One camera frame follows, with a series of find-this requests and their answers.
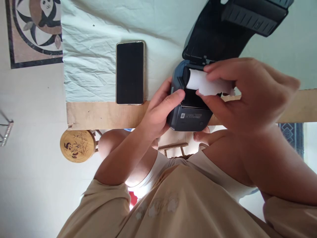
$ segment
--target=red object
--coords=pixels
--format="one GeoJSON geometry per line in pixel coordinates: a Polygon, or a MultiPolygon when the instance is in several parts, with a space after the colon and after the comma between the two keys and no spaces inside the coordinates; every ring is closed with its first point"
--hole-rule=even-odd
{"type": "Polygon", "coordinates": [[[133,192],[129,192],[129,194],[130,194],[130,196],[131,196],[131,202],[130,202],[130,204],[131,204],[132,206],[134,206],[134,205],[138,202],[138,198],[134,195],[133,192]]]}

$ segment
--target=beige shirt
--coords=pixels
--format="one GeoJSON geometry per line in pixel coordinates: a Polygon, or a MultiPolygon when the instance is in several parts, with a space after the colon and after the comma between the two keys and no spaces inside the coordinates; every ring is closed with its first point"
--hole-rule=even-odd
{"type": "Polygon", "coordinates": [[[125,184],[93,180],[58,237],[317,237],[317,207],[272,197],[262,222],[184,165],[167,169],[130,211],[125,184]]]}

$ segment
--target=round stool seat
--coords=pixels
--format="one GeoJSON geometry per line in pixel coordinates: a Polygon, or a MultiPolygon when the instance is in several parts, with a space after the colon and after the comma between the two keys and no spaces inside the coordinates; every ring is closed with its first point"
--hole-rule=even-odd
{"type": "Polygon", "coordinates": [[[60,138],[60,149],[66,159],[82,163],[96,151],[96,140],[90,131],[65,131],[60,138]]]}

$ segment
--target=hand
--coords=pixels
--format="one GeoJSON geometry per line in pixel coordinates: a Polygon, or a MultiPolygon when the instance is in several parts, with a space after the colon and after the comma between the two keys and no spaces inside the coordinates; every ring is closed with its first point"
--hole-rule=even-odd
{"type": "Polygon", "coordinates": [[[172,77],[164,81],[150,101],[149,107],[136,130],[142,130],[146,140],[153,141],[162,136],[169,128],[166,124],[168,114],[182,102],[185,92],[182,89],[168,95],[172,77]]]}
{"type": "Polygon", "coordinates": [[[272,128],[300,86],[298,79],[252,58],[219,61],[205,66],[204,71],[207,80],[232,80],[241,91],[240,100],[228,102],[218,96],[196,94],[226,128],[242,135],[272,128]]]}

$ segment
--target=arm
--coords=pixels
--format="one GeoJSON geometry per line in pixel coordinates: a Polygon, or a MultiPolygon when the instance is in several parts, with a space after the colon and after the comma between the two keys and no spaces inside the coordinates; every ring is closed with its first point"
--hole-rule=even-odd
{"type": "Polygon", "coordinates": [[[167,115],[185,97],[183,90],[168,96],[172,78],[168,78],[153,96],[140,125],[101,163],[94,179],[106,185],[124,183],[140,162],[153,140],[168,130],[167,115]]]}
{"type": "Polygon", "coordinates": [[[265,200],[270,195],[317,206],[317,174],[303,161],[276,126],[260,136],[236,136],[244,168],[265,200]]]}
{"type": "Polygon", "coordinates": [[[237,156],[266,195],[317,205],[317,175],[288,144],[275,123],[292,101],[299,81],[255,59],[230,59],[204,68],[208,80],[235,81],[240,100],[224,102],[197,92],[234,134],[237,156]]]}

